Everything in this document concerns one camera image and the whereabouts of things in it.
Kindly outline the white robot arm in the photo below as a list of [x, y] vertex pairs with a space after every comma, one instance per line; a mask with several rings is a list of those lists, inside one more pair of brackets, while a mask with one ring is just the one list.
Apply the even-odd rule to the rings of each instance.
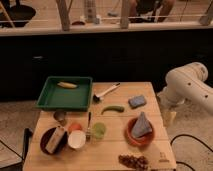
[[207, 67], [200, 62], [174, 68], [166, 74], [166, 86], [157, 94], [165, 127], [173, 123], [175, 108], [186, 99], [213, 115], [213, 88], [205, 83], [207, 78]]

